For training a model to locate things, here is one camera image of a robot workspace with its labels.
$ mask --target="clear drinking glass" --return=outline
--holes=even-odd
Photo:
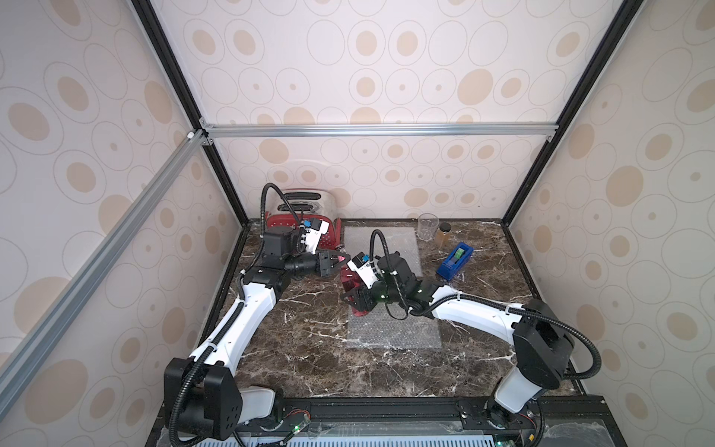
[[[434,214],[426,212],[417,218],[417,237],[421,240],[432,240],[437,232],[440,220]]]

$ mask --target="brown marble surface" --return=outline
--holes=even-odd
[[[349,221],[368,227],[416,227],[416,221]],[[425,277],[454,245],[474,247],[468,264],[452,286],[500,301],[525,302],[531,295],[511,249],[496,222],[457,221],[452,239],[439,250],[418,240]],[[250,233],[239,269],[258,248],[258,226]],[[399,247],[390,247],[399,251]],[[236,298],[234,280],[223,314]],[[267,385],[287,397],[488,396],[516,360],[510,347],[492,335],[439,320],[442,349],[347,348],[349,307],[338,300],[339,278],[308,277],[291,282],[275,308],[261,322],[238,365],[240,388]],[[392,306],[401,315],[397,305]],[[557,395],[577,394],[564,382]]]

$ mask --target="patterned wallpaper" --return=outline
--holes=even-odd
[[[154,0],[208,122],[548,121],[619,0]]]
[[[714,66],[715,1],[652,1],[512,226],[631,447],[715,439]]]
[[[121,0],[0,4],[0,365],[184,139]]]
[[[0,447],[143,447],[238,229],[197,153],[2,421]]]
[[[355,218],[500,218],[543,146],[543,135],[217,139],[249,217],[261,187],[330,191]]]

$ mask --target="black cable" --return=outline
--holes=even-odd
[[[405,312],[405,316],[402,317],[402,318],[397,318],[397,317],[395,317],[395,316],[393,315],[393,313],[390,312],[390,308],[388,307],[388,304],[387,304],[387,303],[385,303],[385,310],[388,312],[388,315],[389,315],[393,320],[399,320],[399,321],[407,320],[408,314],[407,314],[406,312]]]
[[[214,345],[218,344],[218,342],[221,341],[221,339],[226,335],[226,332],[231,328],[231,325],[236,321],[236,318],[238,318],[238,315],[241,313],[241,310],[243,309],[243,303],[245,302],[245,297],[243,293],[243,289],[239,288],[239,295],[241,297],[241,302],[238,303],[238,306],[236,306],[236,309],[233,311],[229,319],[226,321],[226,324],[223,325],[221,330],[216,334],[216,336],[210,341]],[[177,423],[179,422],[179,415],[181,412],[184,410],[184,401],[186,400],[186,396],[189,394],[189,390],[194,386],[196,383],[197,376],[199,375],[199,370],[201,367],[204,365],[204,362],[206,359],[211,355],[211,353],[214,352],[213,346],[207,346],[204,352],[199,356],[198,359],[194,362],[194,365],[192,366],[191,370],[189,371],[188,374],[186,374],[186,377],[184,378],[184,381],[182,382],[181,388],[179,389],[179,393],[177,394],[177,398],[174,401],[174,407],[172,408],[172,415],[169,418],[169,441],[171,442],[172,446],[174,447],[191,447],[197,445],[199,442],[203,441],[206,439],[206,436],[195,436],[194,438],[191,438],[188,441],[182,441],[179,439],[179,433],[178,433],[178,427]]]
[[[383,276],[389,275],[393,279],[393,284],[395,284],[395,288],[398,290],[398,296],[400,297],[400,304],[402,305],[402,308],[405,310],[405,317],[404,318],[395,318],[393,317],[393,314],[390,313],[390,309],[388,309],[388,304],[385,303],[385,309],[388,311],[388,315],[392,318],[395,318],[396,320],[407,320],[407,317],[410,316],[410,307],[407,304],[407,300],[405,299],[405,294],[403,293],[402,286],[400,285],[397,275],[393,275],[393,264],[390,261],[390,250],[388,249],[388,243],[385,241],[385,235],[383,232],[378,230],[377,228],[373,230],[373,233],[370,235],[370,262],[373,261],[375,258],[375,236],[380,237],[380,242],[383,244],[383,252],[385,253],[385,261],[388,264],[388,272],[387,274],[383,273]]]
[[[233,430],[233,437],[236,438],[238,447],[246,447],[246,444],[243,443],[243,440],[238,436],[238,433],[236,432],[236,430]]]
[[[538,408],[538,430],[536,431],[536,436],[534,436],[534,440],[531,441],[531,444],[529,444],[529,447],[538,446],[538,444],[541,442],[541,439],[543,438],[544,426],[546,425],[546,421],[543,418],[543,409],[541,408],[541,402],[539,402],[538,399],[536,399],[536,408]]]
[[[285,206],[288,208],[288,211],[290,211],[290,214],[293,215],[293,219],[295,219],[295,223],[298,224],[299,226],[302,226],[302,221],[298,218],[298,215],[295,214],[295,210],[293,209],[293,206],[288,202],[288,199],[285,198],[285,195],[283,194],[283,191],[280,190],[279,187],[272,183],[266,183],[263,186],[263,190],[261,191],[261,209],[260,209],[260,237],[261,237],[261,245],[258,247],[258,251],[256,254],[253,256],[253,259],[251,260],[251,263],[248,265],[247,268],[245,268],[245,271],[251,270],[255,265],[256,262],[261,257],[261,254],[263,253],[263,246],[264,246],[264,241],[263,241],[263,235],[265,234],[266,231],[266,196],[268,194],[268,190],[273,189],[278,193],[278,196],[281,198],[283,203],[285,203]]]
[[[413,310],[411,312],[411,314],[414,315],[415,317],[421,317],[421,316],[427,315],[428,313],[432,312],[434,309],[436,309],[440,305],[446,303],[447,301],[455,300],[457,298],[460,298],[462,300],[467,300],[467,301],[473,301],[475,303],[484,304],[484,305],[490,306],[495,309],[506,311],[506,305],[504,305],[502,303],[497,303],[496,301],[487,300],[486,298],[469,295],[467,293],[460,293],[459,295],[453,294],[453,295],[445,296],[444,298],[440,298],[439,300],[435,301],[432,305],[430,305],[430,307],[428,307],[424,310]],[[587,379],[587,378],[592,378],[600,371],[600,369],[601,369],[601,354],[598,352],[596,345],[594,345],[593,342],[591,342],[588,339],[588,337],[586,337],[578,329],[572,328],[571,326],[567,325],[566,323],[564,323],[560,320],[556,320],[555,318],[548,317],[546,315],[541,315],[540,313],[537,313],[537,312],[533,312],[532,310],[526,310],[526,309],[522,309],[522,308],[509,308],[509,313],[521,315],[523,317],[533,318],[535,320],[543,321],[545,323],[549,323],[551,325],[558,326],[561,329],[564,329],[566,332],[573,335],[575,338],[578,338],[578,340],[581,341],[586,346],[588,351],[591,353],[591,357],[593,358],[593,364],[591,365],[591,367],[588,370],[585,370],[582,373],[564,374],[563,375],[564,380],[583,380],[583,379]]]

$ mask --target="bubble wrap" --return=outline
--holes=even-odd
[[[351,256],[359,252],[370,252],[370,234],[375,227],[346,227],[344,234],[345,251]],[[391,251],[400,252],[418,277],[422,276],[420,253],[417,249],[415,229],[411,227],[379,227]],[[382,256],[383,246],[379,238],[375,240],[375,255]],[[390,312],[402,318],[405,311],[397,304],[390,304]],[[364,317],[355,317],[347,310],[348,348],[432,348],[441,349],[442,340],[436,320],[410,316],[405,321],[393,320],[385,305],[378,304]]]

